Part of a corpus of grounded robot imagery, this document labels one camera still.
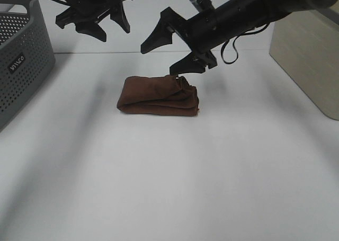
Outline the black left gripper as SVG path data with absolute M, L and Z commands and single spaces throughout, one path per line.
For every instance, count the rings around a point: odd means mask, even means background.
M 126 0 L 65 0 L 69 8 L 56 16 L 56 24 L 64 28 L 75 24 L 76 32 L 106 42 L 106 33 L 99 23 L 106 16 L 117 23 L 126 33 L 130 33 L 123 2 Z

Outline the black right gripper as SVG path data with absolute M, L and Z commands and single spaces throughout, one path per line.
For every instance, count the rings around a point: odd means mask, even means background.
M 206 67 L 217 66 L 211 49 L 254 28 L 254 9 L 245 4 L 224 4 L 217 9 L 200 12 L 186 20 L 172 8 L 161 11 L 160 19 L 141 44 L 146 54 L 161 46 L 173 43 L 173 34 L 189 46 L 191 52 L 169 68 L 170 75 L 202 74 Z

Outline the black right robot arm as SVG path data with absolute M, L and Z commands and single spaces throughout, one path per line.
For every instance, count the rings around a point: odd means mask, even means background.
M 213 48 L 225 48 L 230 39 L 260 33 L 270 23 L 293 12 L 325 9 L 338 0 L 229 0 L 218 8 L 211 0 L 189 1 L 198 10 L 195 16 L 186 20 L 170 7 L 166 8 L 140 47 L 141 53 L 146 54 L 172 44 L 172 35 L 176 33 L 191 52 L 169 68 L 170 75 L 202 74 L 207 68 L 217 66 Z

